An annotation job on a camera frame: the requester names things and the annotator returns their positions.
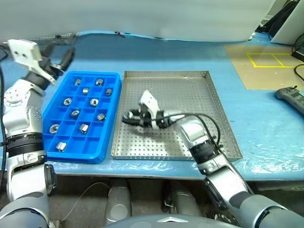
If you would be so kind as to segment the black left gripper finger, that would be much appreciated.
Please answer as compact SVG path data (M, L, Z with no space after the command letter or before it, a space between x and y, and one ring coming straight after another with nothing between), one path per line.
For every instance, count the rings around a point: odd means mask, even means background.
M59 68L61 71L67 71L72 61L74 60L75 51L75 48L71 48L64 54L59 64Z
M42 59L50 59L50 56L53 52L54 45L47 45L45 48L42 50Z

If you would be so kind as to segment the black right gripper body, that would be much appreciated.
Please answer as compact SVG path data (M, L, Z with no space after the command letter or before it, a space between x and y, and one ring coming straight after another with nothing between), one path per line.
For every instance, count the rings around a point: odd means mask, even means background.
M155 117L156 111L149 109L147 106L140 106L137 109L137 113L135 115L136 119L139 120L140 126L144 128L155 128Z

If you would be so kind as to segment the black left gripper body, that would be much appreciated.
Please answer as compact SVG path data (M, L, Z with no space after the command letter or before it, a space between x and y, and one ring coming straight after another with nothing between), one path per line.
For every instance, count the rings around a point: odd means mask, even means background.
M53 64L48 57L42 56L39 66L55 80L58 80L58 78L64 74L64 70L62 69L61 65Z

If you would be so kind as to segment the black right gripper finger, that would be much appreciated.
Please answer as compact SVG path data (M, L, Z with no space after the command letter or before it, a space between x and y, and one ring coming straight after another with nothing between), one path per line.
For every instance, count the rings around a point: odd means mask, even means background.
M140 112L138 109L131 109L127 112L125 112L122 115L123 119L140 119Z
M122 122L131 126L142 126L142 119L122 118Z

